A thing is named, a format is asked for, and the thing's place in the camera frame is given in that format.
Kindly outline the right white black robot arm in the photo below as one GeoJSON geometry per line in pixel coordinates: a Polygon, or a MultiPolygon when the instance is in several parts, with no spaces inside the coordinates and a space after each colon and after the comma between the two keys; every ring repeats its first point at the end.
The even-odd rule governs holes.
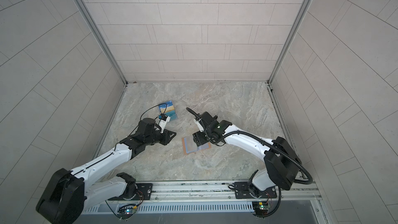
{"type": "Polygon", "coordinates": [[[255,172],[249,179],[248,187],[252,194],[278,187],[290,190],[294,183],[311,184],[313,179],[302,166],[300,159],[289,143],[281,137],[266,139],[246,132],[229,121],[213,119],[194,121],[199,131],[193,134],[195,143],[219,143],[239,147],[263,160],[266,168],[255,172]]]}

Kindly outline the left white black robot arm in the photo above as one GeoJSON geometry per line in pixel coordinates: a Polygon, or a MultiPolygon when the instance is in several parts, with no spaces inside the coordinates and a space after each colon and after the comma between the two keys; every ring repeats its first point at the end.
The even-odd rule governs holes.
{"type": "Polygon", "coordinates": [[[103,155],[71,170],[56,171],[45,187],[36,211],[52,224],[72,224],[82,212],[111,198],[143,199],[136,180],[127,173],[119,173],[112,179],[99,182],[104,175],[124,164],[147,146],[167,145],[176,132],[165,128],[152,118],[144,118],[137,131],[130,134],[103,155]]]}

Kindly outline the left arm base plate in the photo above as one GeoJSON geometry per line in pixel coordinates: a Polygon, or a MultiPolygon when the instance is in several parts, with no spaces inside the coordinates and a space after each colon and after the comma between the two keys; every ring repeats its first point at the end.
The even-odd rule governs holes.
{"type": "Polygon", "coordinates": [[[126,196],[110,198],[110,201],[146,201],[150,200],[152,193],[152,183],[137,183],[133,194],[128,193],[126,196]]]}

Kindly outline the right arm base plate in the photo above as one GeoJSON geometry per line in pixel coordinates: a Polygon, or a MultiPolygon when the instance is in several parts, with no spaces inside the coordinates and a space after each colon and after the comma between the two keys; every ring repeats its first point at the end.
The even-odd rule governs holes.
{"type": "Polygon", "coordinates": [[[237,181],[229,185],[234,191],[236,199],[276,199],[277,192],[275,187],[267,188],[265,191],[255,189],[247,181],[237,181]]]}

